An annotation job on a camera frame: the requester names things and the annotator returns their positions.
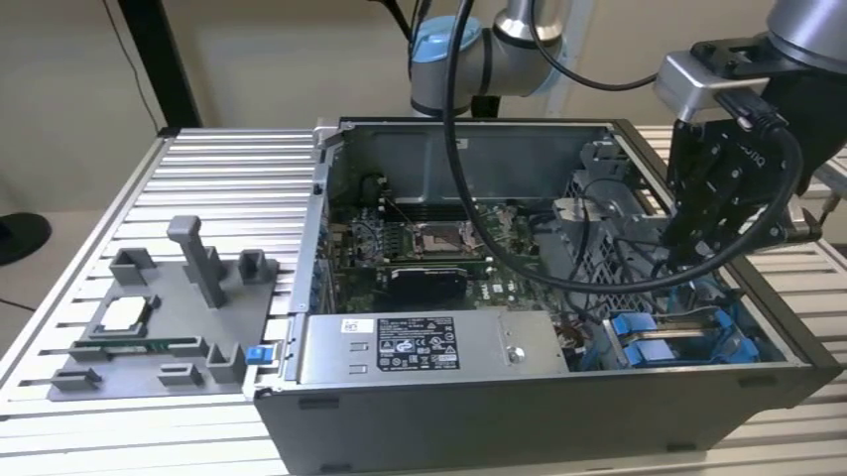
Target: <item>motherboard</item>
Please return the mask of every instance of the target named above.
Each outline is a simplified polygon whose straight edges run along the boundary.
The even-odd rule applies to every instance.
[[[488,230],[526,265],[540,269],[530,217],[516,203],[479,205]],[[343,312],[439,309],[563,311],[562,296],[499,266],[455,206],[383,198],[335,223],[336,302]]]

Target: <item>warning label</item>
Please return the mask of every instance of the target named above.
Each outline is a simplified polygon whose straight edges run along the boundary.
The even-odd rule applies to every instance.
[[[459,368],[452,317],[378,319],[378,340],[383,372]]]

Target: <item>gray 3d-printed holder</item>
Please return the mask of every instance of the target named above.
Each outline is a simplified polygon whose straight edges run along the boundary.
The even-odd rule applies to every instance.
[[[174,217],[168,237],[184,263],[155,263],[143,248],[119,250],[109,265],[115,284],[51,379],[49,400],[242,392],[246,350],[260,343],[278,264],[262,250],[222,261],[199,231],[196,216]],[[105,329],[109,304],[128,297],[146,298],[139,320]]]

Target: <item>aluminum extrusion table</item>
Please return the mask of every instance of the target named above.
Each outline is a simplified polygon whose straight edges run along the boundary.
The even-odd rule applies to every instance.
[[[667,157],[670,129],[640,130]],[[311,152],[308,130],[184,130],[175,139],[158,140],[0,362],[0,474],[286,473],[244,396],[52,403],[47,379],[67,359],[57,350],[80,337],[111,285],[107,263],[118,249],[144,246],[156,260],[180,259],[166,237],[175,214],[200,215],[204,242],[218,246],[223,258],[263,248],[280,262],[264,339],[282,338]],[[751,260],[847,366],[847,260],[824,242],[759,253]],[[795,409],[756,415],[704,453],[448,474],[658,472],[847,473],[847,375]]]

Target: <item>floor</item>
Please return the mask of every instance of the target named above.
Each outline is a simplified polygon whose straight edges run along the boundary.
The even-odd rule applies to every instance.
[[[37,307],[76,254],[103,211],[43,213],[53,226],[44,247],[28,258],[0,266],[0,298]],[[12,345],[32,312],[0,303],[0,356]]]

